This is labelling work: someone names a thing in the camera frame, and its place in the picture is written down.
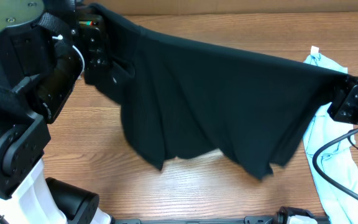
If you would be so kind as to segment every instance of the wood grain surface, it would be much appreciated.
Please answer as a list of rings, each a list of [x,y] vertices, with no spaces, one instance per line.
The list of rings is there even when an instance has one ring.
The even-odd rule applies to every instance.
[[[85,0],[123,15],[355,12],[358,0]]]
[[[358,76],[358,12],[131,16],[146,28],[203,42],[303,61],[311,45]],[[116,218],[232,218],[280,206],[322,214],[303,145],[286,168],[264,181],[219,151],[174,159],[162,172],[126,143],[117,104],[78,81],[45,148],[45,175],[96,192]],[[358,165],[358,152],[352,150]]]

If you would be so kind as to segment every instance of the light blue shirt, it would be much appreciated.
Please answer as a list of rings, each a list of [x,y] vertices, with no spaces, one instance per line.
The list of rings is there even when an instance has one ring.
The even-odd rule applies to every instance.
[[[309,55],[304,63],[347,73],[347,68],[321,53]],[[358,201],[325,181],[312,165],[313,155],[321,146],[353,129],[352,124],[333,121],[327,113],[329,106],[330,103],[317,111],[303,136],[303,145],[317,193],[331,223],[358,224]],[[345,139],[329,147],[319,156],[318,165],[332,179],[358,194],[358,168],[352,159],[350,146]]]

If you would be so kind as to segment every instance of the black cloth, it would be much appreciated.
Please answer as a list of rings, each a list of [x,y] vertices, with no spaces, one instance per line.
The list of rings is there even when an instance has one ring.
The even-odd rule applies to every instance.
[[[114,54],[85,80],[121,105],[129,144],[161,169],[219,148],[258,179],[284,166],[344,73],[186,40],[137,26],[98,4]]]

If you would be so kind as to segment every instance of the wooden table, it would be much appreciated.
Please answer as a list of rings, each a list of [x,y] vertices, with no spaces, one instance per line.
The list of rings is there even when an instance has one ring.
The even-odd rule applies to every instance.
[[[297,61],[315,45],[358,76],[358,12],[128,18],[159,32]],[[263,182],[219,151],[168,161],[159,172],[128,146],[119,113],[78,81],[49,127],[45,175],[98,193],[100,208],[116,218],[233,218],[273,214],[280,206],[323,213],[302,144],[285,169],[275,166]]]

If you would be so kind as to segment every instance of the screw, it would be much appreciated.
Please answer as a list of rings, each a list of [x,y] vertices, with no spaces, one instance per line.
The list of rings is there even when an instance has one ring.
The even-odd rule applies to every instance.
[[[15,19],[15,18],[13,18],[13,17],[11,17],[11,18],[7,18],[7,19],[6,19],[6,22],[14,22],[14,21],[16,21],[16,19]]]

